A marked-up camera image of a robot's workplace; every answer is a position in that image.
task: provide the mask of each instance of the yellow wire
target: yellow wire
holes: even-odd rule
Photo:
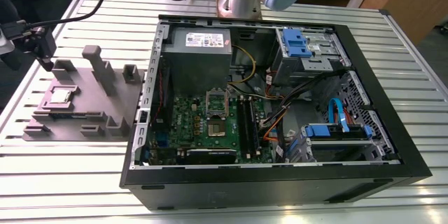
[[[255,61],[253,55],[249,53],[249,51],[246,51],[245,48],[242,48],[242,47],[238,46],[238,45],[233,45],[233,47],[237,47],[239,50],[242,50],[243,53],[246,53],[246,54],[249,55],[249,57],[251,58],[251,61],[253,61],[253,73],[251,73],[251,75],[250,75],[247,78],[245,78],[243,80],[241,80],[241,81],[231,81],[231,82],[230,82],[230,84],[238,84],[238,83],[243,83],[243,82],[246,82],[249,79],[253,78],[253,76],[255,75],[255,67],[257,67],[257,63],[258,63],[258,62]]]
[[[271,128],[269,129],[269,131],[266,132],[263,139],[267,139],[270,132],[273,131],[274,127],[278,125],[279,121],[282,120],[282,118],[286,116],[287,111],[282,114],[282,116],[278,118],[278,120],[275,121],[275,123],[273,124]]]

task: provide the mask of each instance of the green motherboard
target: green motherboard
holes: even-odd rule
[[[169,149],[183,148],[211,148],[237,150],[235,163],[273,163],[271,144],[266,143],[258,148],[258,155],[247,155],[242,153],[242,142],[239,133],[239,100],[238,98],[227,98],[229,102],[227,116],[210,116],[207,114],[207,106],[210,110],[225,111],[225,100],[205,97],[175,97],[174,116],[171,131],[169,134]],[[257,120],[266,118],[263,101],[254,99],[251,101],[255,109]]]

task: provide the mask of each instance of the power supply label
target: power supply label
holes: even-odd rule
[[[225,47],[225,36],[223,34],[189,33],[186,46],[187,47]]]

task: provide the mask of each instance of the sticker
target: sticker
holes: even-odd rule
[[[278,145],[278,148],[275,149],[275,151],[279,153],[281,157],[283,157],[283,149],[281,145]]]
[[[315,46],[315,45],[309,45],[309,49],[310,50],[319,50],[321,51],[321,47]]]
[[[187,33],[187,47],[225,47],[223,34]]]
[[[267,84],[273,85],[273,76],[267,76]]]
[[[289,136],[289,137],[293,137],[293,136],[295,136],[295,135],[297,135],[297,132],[295,132],[294,130],[290,130],[287,136]]]

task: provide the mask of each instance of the slotted aluminum surface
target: slotted aluminum surface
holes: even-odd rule
[[[98,0],[74,0],[66,16]],[[59,26],[55,58],[78,67],[85,45],[99,45],[113,66],[147,69],[159,14],[215,16],[215,0],[106,0],[90,19]],[[399,29],[375,10],[295,5],[265,19],[349,25],[434,176],[353,204],[150,212],[119,188],[126,143],[26,142],[23,128],[53,74],[34,64],[0,117],[0,220],[58,223],[443,223],[448,204],[446,87]]]

